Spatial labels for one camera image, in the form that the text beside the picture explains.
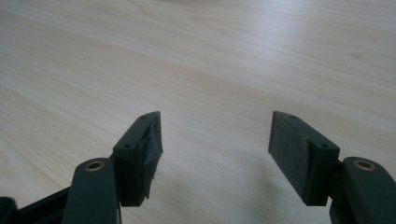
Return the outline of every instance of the wood grain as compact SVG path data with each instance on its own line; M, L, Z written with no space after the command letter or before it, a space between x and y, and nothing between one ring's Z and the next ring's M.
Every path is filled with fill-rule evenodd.
M396 178L396 3L7 0L0 195L19 207L160 110L164 154L124 223L330 223L267 153L294 114Z

